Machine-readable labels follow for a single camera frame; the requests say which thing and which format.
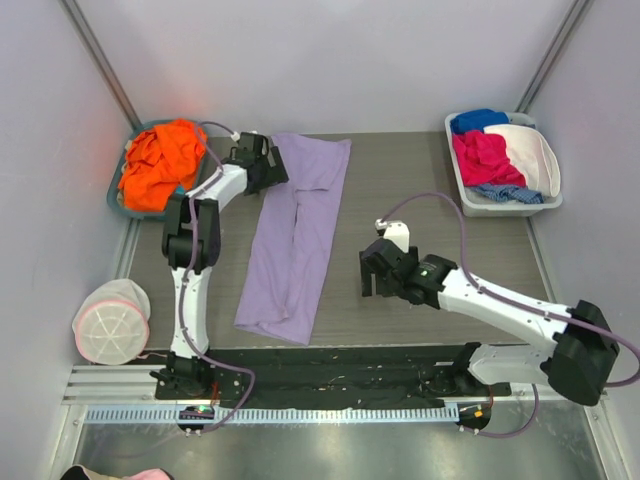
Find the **lavender t-shirt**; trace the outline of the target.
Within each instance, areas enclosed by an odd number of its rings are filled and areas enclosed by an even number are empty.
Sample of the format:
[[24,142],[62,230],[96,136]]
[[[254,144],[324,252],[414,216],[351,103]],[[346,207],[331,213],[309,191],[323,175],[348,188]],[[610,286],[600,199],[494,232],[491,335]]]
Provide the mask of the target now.
[[272,137],[289,181],[268,189],[234,325],[308,345],[325,283],[352,142]]

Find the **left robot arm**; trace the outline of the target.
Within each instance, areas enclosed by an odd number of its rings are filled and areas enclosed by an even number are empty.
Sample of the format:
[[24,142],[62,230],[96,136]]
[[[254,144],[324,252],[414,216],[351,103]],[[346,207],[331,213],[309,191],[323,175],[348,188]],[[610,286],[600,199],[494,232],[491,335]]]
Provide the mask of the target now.
[[200,399],[213,391],[215,365],[208,357],[208,288],[221,252],[222,210],[239,195],[254,195],[289,180],[278,148],[268,137],[232,136],[229,157],[200,185],[170,196],[162,254],[175,291],[174,334],[165,367],[153,371],[160,400]]

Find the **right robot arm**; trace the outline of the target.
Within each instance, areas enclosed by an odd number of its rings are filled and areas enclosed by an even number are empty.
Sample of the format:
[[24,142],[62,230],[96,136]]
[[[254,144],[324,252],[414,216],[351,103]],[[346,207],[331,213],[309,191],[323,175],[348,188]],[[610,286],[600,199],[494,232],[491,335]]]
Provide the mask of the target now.
[[474,343],[451,371],[457,391],[477,393],[503,382],[551,387],[565,399],[595,406],[620,352],[599,307],[537,300],[467,273],[437,255],[419,257],[379,238],[359,254],[362,294],[397,297],[465,315],[520,339],[518,345]]

